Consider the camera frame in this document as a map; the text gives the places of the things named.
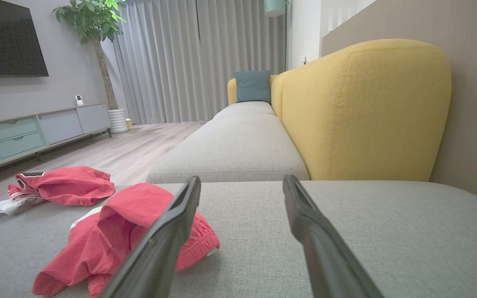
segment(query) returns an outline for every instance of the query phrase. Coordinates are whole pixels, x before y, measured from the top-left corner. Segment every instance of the black television screen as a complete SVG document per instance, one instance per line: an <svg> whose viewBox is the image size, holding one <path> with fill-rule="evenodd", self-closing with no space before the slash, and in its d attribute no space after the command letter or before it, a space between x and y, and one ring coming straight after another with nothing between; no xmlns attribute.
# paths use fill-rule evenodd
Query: black television screen
<svg viewBox="0 0 477 298"><path fill-rule="evenodd" d="M0 77L49 76L28 8L0 0Z"/></svg>

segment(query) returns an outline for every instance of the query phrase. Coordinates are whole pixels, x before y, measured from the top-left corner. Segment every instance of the tree trunk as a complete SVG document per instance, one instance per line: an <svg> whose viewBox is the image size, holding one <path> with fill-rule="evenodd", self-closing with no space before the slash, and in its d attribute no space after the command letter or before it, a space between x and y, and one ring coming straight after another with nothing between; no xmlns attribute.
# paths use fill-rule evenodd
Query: tree trunk
<svg viewBox="0 0 477 298"><path fill-rule="evenodd" d="M102 80L104 81L104 87L106 87L106 95L108 96L108 106L110 110L117 110L117 100L115 100L115 94L113 93L113 87L111 86L110 74L108 73L108 66L106 60L104 60L104 52L102 51L100 39L93 39L93 46L97 53L97 59L99 60L99 67L101 68Z"/></svg>

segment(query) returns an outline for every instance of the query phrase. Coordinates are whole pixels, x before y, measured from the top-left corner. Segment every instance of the tree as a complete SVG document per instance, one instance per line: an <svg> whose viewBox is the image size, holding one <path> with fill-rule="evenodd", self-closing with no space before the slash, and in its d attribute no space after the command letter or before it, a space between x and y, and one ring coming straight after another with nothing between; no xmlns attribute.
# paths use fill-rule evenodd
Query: tree
<svg viewBox="0 0 477 298"><path fill-rule="evenodd" d="M70 0L70 5L53 10L58 22L61 22L63 19L66 23L76 28L82 45L90 41L93 42L93 47L99 60L102 79L104 80L104 87L106 87L110 110L116 110L118 106L113 94L108 67L104 60L101 41L106 40L106 38L113 41L116 35L123 34L117 23L119 21L126 23L126 21L117 15L116 11L119 11L118 2L124 1L79 0L79 3L77 3L77 0Z"/></svg>

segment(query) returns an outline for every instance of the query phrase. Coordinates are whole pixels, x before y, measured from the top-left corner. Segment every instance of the gray curtain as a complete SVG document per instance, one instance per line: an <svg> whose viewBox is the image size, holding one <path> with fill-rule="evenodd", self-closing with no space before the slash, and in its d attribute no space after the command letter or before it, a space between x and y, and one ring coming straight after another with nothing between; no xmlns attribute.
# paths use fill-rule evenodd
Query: gray curtain
<svg viewBox="0 0 477 298"><path fill-rule="evenodd" d="M239 70L284 71L284 16L263 0L127 0L115 44L134 123L210 120Z"/></svg>

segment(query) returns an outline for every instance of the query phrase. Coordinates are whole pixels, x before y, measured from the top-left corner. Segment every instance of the white cabinet door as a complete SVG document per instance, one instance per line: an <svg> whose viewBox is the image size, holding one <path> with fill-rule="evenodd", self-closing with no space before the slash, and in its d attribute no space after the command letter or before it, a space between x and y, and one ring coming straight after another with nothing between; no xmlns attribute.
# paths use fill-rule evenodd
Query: white cabinet door
<svg viewBox="0 0 477 298"><path fill-rule="evenodd" d="M97 130L106 129L111 126L110 118L108 117L108 109L105 104L98 104L96 106L89 106L77 108L78 119L82 131L87 134Z"/></svg>
<svg viewBox="0 0 477 298"><path fill-rule="evenodd" d="M84 134L76 110L38 115L48 145Z"/></svg>

